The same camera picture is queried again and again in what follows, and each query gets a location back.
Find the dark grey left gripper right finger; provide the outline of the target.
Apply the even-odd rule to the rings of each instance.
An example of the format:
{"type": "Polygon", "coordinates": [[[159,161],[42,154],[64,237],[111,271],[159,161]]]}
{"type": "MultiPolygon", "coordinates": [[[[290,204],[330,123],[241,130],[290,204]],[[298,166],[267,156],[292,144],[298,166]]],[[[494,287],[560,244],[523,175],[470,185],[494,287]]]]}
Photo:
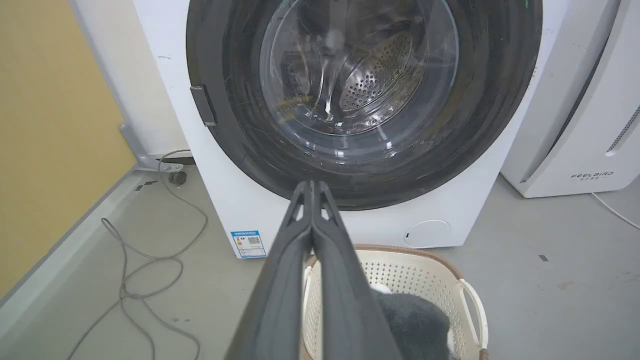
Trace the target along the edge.
{"type": "Polygon", "coordinates": [[[322,181],[311,182],[311,236],[321,264],[323,359],[400,360],[336,201],[322,181]]]}

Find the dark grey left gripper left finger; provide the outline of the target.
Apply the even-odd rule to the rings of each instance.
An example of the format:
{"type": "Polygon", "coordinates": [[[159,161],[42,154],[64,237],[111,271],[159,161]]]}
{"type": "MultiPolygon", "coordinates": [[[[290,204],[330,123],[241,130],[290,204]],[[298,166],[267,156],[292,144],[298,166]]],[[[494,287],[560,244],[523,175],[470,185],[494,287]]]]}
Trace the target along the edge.
{"type": "Polygon", "coordinates": [[[230,342],[227,360],[297,360],[303,264],[311,249],[313,181],[300,182],[230,342]]]}

